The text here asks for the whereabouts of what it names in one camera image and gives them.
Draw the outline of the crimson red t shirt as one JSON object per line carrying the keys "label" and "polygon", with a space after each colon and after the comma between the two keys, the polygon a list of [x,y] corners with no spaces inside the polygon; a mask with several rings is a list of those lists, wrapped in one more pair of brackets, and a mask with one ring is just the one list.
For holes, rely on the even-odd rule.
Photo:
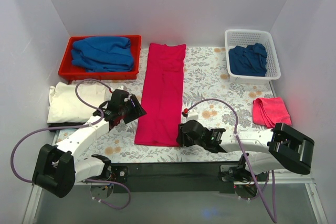
{"label": "crimson red t shirt", "polygon": [[150,44],[141,97],[146,115],[138,120],[136,145],[178,146],[185,56],[185,44]]}

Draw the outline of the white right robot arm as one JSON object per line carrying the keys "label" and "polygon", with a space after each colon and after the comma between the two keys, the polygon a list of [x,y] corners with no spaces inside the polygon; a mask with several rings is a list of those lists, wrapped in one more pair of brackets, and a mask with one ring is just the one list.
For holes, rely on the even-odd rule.
{"label": "white right robot arm", "polygon": [[238,176],[251,180],[255,175],[277,169],[308,175],[311,172],[314,140],[284,123],[273,129],[230,133],[225,129],[207,129],[196,120],[178,127],[179,146],[198,145],[211,153],[244,150]]}

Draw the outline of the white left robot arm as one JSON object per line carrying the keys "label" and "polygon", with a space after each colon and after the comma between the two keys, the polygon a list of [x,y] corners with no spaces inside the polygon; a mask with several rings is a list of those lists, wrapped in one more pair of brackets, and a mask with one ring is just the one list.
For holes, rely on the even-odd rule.
{"label": "white left robot arm", "polygon": [[111,99],[103,102],[81,128],[58,144],[46,144],[40,149],[33,184],[62,198],[75,183],[91,178],[108,181],[112,176],[112,166],[107,157],[93,154],[83,161],[78,161],[78,157],[120,122],[128,124],[144,115],[146,112],[134,94],[114,90]]}

